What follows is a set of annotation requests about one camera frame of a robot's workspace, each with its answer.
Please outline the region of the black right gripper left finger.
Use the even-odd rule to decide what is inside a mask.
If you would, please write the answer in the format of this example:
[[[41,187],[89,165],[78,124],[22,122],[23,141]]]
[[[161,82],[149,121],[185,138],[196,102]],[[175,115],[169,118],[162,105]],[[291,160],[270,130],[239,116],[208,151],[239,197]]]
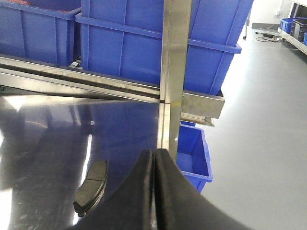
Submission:
[[[70,230],[150,230],[154,155],[140,153],[130,174],[118,189]]]

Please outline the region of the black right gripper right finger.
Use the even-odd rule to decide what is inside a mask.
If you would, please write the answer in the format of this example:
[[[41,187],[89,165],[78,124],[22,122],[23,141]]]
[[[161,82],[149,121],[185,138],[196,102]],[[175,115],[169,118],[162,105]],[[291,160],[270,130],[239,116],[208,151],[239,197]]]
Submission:
[[[165,149],[155,149],[154,196],[160,230],[246,230],[205,199],[180,172]]]

